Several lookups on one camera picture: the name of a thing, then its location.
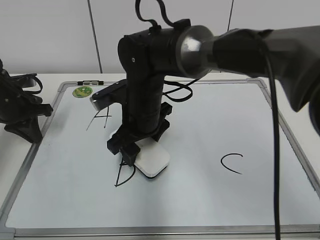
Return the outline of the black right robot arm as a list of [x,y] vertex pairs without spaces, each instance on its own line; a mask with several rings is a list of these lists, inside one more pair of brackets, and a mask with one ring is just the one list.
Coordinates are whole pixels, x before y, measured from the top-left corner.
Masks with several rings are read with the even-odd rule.
[[166,76],[201,79],[212,70],[278,80],[291,108],[309,105],[320,129],[320,28],[233,29],[214,36],[202,25],[148,29],[125,35],[117,46],[126,79],[114,85],[113,103],[122,105],[122,125],[107,142],[133,165],[137,141],[158,141],[172,111],[162,103]]

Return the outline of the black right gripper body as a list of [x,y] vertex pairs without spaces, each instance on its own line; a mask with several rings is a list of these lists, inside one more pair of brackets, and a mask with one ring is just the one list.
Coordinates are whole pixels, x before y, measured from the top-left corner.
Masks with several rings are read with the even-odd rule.
[[107,141],[107,149],[115,155],[120,152],[121,147],[127,146],[131,143],[136,143],[140,140],[152,138],[152,136],[157,132],[157,128],[151,133],[143,133],[121,125],[120,128]]

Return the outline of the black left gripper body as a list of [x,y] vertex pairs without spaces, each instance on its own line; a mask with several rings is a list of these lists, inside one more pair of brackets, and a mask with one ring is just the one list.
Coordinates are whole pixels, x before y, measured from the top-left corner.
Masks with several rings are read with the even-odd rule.
[[43,90],[36,73],[11,76],[0,64],[0,122],[4,130],[32,144],[43,139],[38,117],[50,117],[53,108],[43,104]]

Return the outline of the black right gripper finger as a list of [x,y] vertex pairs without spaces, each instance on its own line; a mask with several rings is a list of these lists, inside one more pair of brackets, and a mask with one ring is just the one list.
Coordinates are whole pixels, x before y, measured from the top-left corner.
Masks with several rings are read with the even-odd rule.
[[140,151],[140,147],[135,142],[120,148],[122,160],[130,167],[135,164],[137,155],[140,153]]
[[167,102],[161,104],[158,128],[156,133],[151,137],[156,142],[160,140],[163,133],[170,127],[170,122],[166,120],[166,117],[172,113],[172,109],[173,106]]

